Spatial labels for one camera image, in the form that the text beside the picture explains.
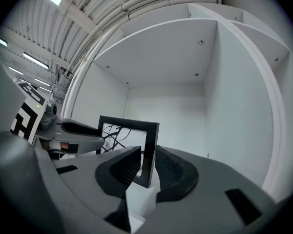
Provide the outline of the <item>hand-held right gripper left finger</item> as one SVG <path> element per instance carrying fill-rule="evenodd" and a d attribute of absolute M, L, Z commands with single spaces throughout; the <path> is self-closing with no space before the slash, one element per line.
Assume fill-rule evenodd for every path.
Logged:
<path fill-rule="evenodd" d="M 126 190 L 140 168 L 140 146 L 63 160 L 40 148 L 35 154 L 65 234 L 131 232 Z"/>

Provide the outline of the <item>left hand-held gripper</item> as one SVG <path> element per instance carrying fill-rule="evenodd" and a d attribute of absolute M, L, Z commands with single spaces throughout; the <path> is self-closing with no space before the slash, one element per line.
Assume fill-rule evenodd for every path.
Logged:
<path fill-rule="evenodd" d="M 29 144 L 39 141 L 41 148 L 48 152 L 51 159 L 75 158 L 100 150 L 105 140 L 98 129 L 75 120 L 58 118 L 57 105 L 52 96 L 45 97 L 26 81 L 17 81 L 18 88 L 26 96 L 10 129 L 13 134 L 25 139 Z M 56 122 L 56 133 L 51 139 L 36 136 L 38 130 Z"/>

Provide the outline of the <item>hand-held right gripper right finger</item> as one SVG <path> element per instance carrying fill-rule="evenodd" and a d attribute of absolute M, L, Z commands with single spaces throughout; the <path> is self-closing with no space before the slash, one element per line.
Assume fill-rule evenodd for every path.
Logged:
<path fill-rule="evenodd" d="M 232 167 L 156 146 L 160 191 L 140 234 L 264 234 L 280 206 Z"/>

